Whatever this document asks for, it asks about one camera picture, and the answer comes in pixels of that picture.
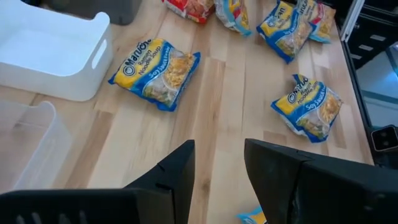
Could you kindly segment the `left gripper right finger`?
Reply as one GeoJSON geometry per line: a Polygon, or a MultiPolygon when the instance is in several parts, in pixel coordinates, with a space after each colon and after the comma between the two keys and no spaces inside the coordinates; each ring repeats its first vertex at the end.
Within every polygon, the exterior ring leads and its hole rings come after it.
{"type": "Polygon", "coordinates": [[[303,163],[311,160],[296,149],[245,140],[246,170],[268,223],[300,223],[297,184],[303,163]]]}

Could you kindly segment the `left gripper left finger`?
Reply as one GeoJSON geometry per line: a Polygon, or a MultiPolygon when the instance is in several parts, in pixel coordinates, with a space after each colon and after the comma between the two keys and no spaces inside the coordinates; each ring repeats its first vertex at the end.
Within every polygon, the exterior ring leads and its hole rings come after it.
{"type": "Polygon", "coordinates": [[[187,223],[194,181],[195,141],[190,139],[126,186],[134,203],[126,207],[124,223],[187,223]]]}

